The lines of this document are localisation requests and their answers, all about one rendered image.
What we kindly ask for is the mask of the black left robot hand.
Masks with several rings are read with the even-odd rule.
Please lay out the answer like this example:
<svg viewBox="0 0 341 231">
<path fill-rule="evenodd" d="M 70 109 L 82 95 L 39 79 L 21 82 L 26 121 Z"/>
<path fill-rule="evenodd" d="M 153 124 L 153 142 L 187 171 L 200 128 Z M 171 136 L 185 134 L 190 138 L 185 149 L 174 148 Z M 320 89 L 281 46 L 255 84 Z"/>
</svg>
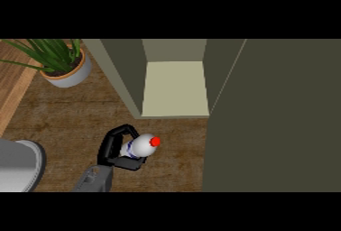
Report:
<svg viewBox="0 0 341 231">
<path fill-rule="evenodd" d="M 101 145 L 97 153 L 97 164 L 109 167 L 137 171 L 144 164 L 145 158 L 134 159 L 128 156 L 119 156 L 123 135 L 128 134 L 131 138 L 140 135 L 134 127 L 128 124 L 113 128 L 101 139 Z"/>
</svg>

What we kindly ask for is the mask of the white water bottle red cap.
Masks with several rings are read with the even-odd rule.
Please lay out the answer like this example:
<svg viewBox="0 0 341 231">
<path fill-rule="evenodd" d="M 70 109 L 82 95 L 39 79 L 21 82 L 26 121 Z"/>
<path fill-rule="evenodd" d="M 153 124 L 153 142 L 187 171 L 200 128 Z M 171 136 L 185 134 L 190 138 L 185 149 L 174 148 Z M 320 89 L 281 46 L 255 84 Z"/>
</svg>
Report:
<svg viewBox="0 0 341 231">
<path fill-rule="evenodd" d="M 131 159 L 147 157 L 156 151 L 160 145 L 160 139 L 151 134 L 141 134 L 137 138 L 125 142 L 120 146 L 119 157 Z"/>
</svg>

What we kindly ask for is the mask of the olive green open cabinet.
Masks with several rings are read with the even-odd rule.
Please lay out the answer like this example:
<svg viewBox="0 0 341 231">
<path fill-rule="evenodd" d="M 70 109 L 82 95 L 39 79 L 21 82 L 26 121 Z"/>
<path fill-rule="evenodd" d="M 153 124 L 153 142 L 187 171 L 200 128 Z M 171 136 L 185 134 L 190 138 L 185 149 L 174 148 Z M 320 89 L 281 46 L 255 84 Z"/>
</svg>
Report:
<svg viewBox="0 0 341 231">
<path fill-rule="evenodd" d="M 137 119 L 206 118 L 243 39 L 85 39 L 101 72 Z"/>
</svg>

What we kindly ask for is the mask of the dark olive cabinet door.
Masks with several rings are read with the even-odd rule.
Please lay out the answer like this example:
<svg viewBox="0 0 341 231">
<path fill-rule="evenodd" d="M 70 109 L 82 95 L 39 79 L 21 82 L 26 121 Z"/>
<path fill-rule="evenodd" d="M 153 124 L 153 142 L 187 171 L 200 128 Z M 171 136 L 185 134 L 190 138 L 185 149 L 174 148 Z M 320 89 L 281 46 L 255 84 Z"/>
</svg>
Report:
<svg viewBox="0 0 341 231">
<path fill-rule="evenodd" d="M 207 120 L 206 191 L 341 191 L 341 40 L 249 40 Z"/>
</svg>

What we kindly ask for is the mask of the large grey metal pot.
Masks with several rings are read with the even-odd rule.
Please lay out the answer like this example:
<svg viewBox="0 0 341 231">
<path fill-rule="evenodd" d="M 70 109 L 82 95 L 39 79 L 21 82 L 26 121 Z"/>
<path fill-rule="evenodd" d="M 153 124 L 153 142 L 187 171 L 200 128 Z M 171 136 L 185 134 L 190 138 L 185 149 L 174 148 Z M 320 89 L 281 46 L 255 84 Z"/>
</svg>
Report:
<svg viewBox="0 0 341 231">
<path fill-rule="evenodd" d="M 0 192 L 33 191 L 45 166 L 45 150 L 36 142 L 0 138 Z"/>
</svg>

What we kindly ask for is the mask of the green plant in white pot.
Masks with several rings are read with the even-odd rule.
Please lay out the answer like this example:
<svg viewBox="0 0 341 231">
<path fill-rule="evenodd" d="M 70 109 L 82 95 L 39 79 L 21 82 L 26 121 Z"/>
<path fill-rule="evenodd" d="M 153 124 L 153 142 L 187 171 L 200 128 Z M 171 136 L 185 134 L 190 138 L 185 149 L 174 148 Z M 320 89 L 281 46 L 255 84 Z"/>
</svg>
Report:
<svg viewBox="0 0 341 231">
<path fill-rule="evenodd" d="M 78 39 L 70 39 L 69 42 L 61 39 L 26 39 L 26 42 L 17 39 L 0 39 L 0 42 L 21 51 L 38 65 L 11 60 L 0 60 L 0 62 L 35 69 L 57 88 L 73 87 L 88 77 L 91 62 Z"/>
</svg>

